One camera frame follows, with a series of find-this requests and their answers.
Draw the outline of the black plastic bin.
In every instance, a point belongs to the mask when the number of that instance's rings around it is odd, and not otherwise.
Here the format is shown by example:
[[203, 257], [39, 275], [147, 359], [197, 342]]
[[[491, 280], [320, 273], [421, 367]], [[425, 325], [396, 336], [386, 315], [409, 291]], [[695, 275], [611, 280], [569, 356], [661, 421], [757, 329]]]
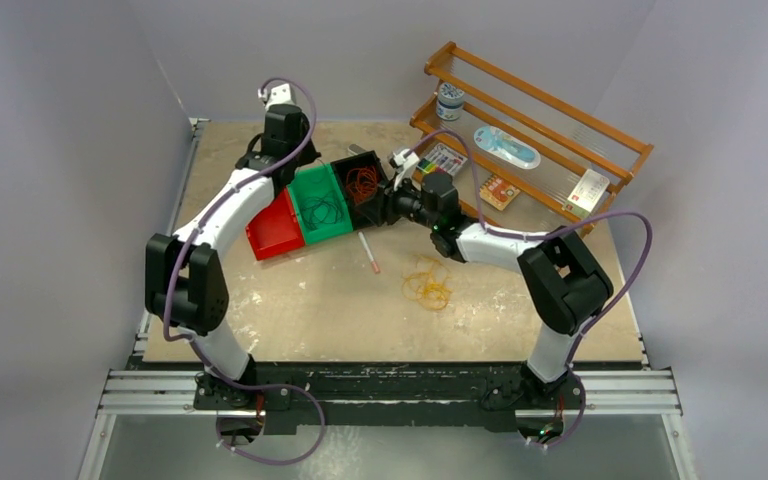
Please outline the black plastic bin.
[[347, 205], [352, 228], [360, 230], [372, 226], [370, 220], [357, 211], [356, 206], [372, 198], [377, 184], [385, 179], [377, 154], [368, 151], [362, 155], [349, 156], [331, 162], [330, 168]]

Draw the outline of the green plastic bin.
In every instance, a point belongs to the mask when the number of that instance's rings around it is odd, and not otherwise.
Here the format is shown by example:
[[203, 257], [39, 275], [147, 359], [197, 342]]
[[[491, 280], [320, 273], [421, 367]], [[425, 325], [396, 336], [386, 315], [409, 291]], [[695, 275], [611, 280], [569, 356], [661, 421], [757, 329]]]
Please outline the green plastic bin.
[[306, 245], [353, 231], [347, 205], [330, 166], [298, 171], [288, 191]]

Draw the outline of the red plastic bin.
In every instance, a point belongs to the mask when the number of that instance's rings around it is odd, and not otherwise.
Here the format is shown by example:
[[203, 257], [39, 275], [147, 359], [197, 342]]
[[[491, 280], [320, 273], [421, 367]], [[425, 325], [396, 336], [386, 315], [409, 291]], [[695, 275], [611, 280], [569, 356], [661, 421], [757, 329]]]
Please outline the red plastic bin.
[[246, 237], [254, 257], [263, 261], [305, 246], [295, 207], [284, 190], [247, 225]]

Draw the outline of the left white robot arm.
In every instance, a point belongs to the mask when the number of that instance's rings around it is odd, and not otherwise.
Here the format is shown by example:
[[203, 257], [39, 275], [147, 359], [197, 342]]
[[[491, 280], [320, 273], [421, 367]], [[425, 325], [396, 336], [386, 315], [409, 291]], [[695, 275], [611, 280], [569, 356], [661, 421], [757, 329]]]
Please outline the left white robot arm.
[[286, 190], [296, 170], [319, 158], [314, 125], [314, 114], [298, 106], [267, 107], [262, 132], [220, 192], [185, 226], [155, 234], [146, 244], [146, 310], [161, 320], [166, 341], [186, 342], [206, 373], [221, 380], [219, 395], [235, 409], [255, 402], [258, 382], [246, 374], [252, 357], [227, 321], [222, 260], [251, 221]]

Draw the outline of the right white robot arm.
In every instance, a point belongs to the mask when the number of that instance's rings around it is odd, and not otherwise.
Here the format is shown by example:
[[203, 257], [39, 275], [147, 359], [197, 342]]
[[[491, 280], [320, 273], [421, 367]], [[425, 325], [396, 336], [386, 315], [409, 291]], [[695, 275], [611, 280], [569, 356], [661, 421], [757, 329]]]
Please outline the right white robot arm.
[[614, 294], [610, 278], [576, 232], [492, 230], [462, 209], [451, 176], [442, 172], [426, 175], [421, 187], [409, 180], [382, 182], [357, 209], [377, 226], [406, 219], [428, 228], [444, 258], [521, 273], [542, 322], [524, 363], [521, 392], [536, 407], [559, 396], [585, 324]]

